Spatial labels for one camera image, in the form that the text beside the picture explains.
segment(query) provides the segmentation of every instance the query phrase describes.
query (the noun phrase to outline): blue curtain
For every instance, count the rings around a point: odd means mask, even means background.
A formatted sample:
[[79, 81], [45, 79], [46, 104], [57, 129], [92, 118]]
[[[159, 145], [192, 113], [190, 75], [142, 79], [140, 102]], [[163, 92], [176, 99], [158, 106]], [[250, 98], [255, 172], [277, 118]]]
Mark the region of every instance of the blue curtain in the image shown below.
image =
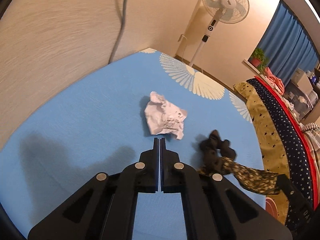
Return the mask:
[[282, 1], [257, 47], [263, 49], [270, 70], [285, 86], [297, 68], [312, 71], [318, 60], [304, 28]]

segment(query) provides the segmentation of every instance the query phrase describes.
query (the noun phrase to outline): cable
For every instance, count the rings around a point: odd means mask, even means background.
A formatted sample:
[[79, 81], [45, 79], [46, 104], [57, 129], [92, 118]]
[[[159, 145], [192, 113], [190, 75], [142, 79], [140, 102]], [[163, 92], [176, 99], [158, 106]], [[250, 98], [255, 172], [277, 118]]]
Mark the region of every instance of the cable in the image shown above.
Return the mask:
[[108, 64], [110, 64], [111, 62], [113, 62], [113, 57], [114, 57], [115, 54], [116, 54], [116, 51], [117, 51], [117, 49], [118, 49], [120, 40], [121, 40], [122, 35], [123, 35], [123, 32], [124, 32], [124, 27], [125, 27], [125, 13], [126, 13], [126, 10], [127, 10], [127, 1], [128, 1], [128, 0], [123, 0], [123, 5], [122, 5], [122, 17], [121, 17], [121, 27], [120, 27], [120, 30], [119, 30], [119, 33], [118, 33], [118, 37], [117, 37], [117, 39], [116, 39], [116, 42], [115, 42], [115, 44], [114, 44], [114, 46], [113, 46], [113, 49], [112, 49], [112, 51], [111, 51]]
[[201, 69], [201, 72], [203, 73], [203, 66], [202, 66], [202, 50], [200, 51], [200, 65], [201, 65], [201, 67], [200, 67], [200, 69]]
[[184, 55], [184, 52], [186, 51], [186, 48], [187, 48], [187, 46], [188, 46], [188, 39], [187, 39], [187, 37], [184, 36], [183, 34], [181, 34], [181, 39], [183, 39], [183, 38], [186, 39], [186, 46], [184, 47], [184, 50], [183, 50], [183, 53], [182, 53], [182, 57], [181, 57], [182, 63], [184, 63], [184, 62], [183, 62], [183, 55]]

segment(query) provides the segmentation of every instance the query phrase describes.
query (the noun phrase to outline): white floral pattern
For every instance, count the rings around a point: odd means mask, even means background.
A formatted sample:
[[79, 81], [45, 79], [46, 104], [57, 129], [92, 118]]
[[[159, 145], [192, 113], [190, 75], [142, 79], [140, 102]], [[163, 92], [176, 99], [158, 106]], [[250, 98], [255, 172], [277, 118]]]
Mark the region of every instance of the white floral pattern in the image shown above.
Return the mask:
[[143, 52], [143, 53], [155, 53], [157, 50], [156, 49], [152, 49], [152, 48], [147, 48], [147, 49], [144, 49], [140, 52]]
[[208, 99], [221, 99], [225, 88], [213, 79], [164, 53], [160, 63], [172, 79], [189, 91]]
[[235, 106], [235, 108], [237, 108], [237, 111], [242, 115], [242, 117], [246, 119], [248, 122], [252, 123], [251, 116], [244, 101], [242, 101], [239, 97], [237, 97], [235, 94], [231, 92], [229, 92], [229, 96], [232, 104]]

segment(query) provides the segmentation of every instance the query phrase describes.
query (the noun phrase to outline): fan guard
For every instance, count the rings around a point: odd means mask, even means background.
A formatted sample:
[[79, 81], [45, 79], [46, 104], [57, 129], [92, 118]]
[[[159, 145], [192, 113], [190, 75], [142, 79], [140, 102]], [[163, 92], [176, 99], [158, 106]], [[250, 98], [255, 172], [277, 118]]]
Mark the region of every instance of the fan guard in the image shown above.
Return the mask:
[[220, 3], [220, 0], [202, 0], [202, 2], [207, 12], [212, 17], [214, 17], [214, 15], [217, 13], [219, 9], [222, 9], [223, 16], [220, 18], [219, 21], [223, 23], [238, 23], [242, 21], [244, 18], [246, 18], [249, 12], [249, 0], [236, 0], [237, 6], [235, 9], [233, 9], [233, 12], [231, 12], [230, 9], [223, 8], [223, 6]]

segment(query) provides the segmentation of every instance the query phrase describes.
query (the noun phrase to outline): windowsill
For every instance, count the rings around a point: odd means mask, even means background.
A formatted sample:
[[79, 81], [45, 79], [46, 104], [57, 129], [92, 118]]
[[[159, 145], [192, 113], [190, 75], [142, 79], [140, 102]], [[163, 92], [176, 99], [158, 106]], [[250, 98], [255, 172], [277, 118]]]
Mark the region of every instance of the windowsill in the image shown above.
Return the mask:
[[253, 71], [255, 71], [258, 75], [260, 75], [260, 72], [258, 69], [256, 69], [249, 61], [246, 59], [243, 60], [243, 62]]

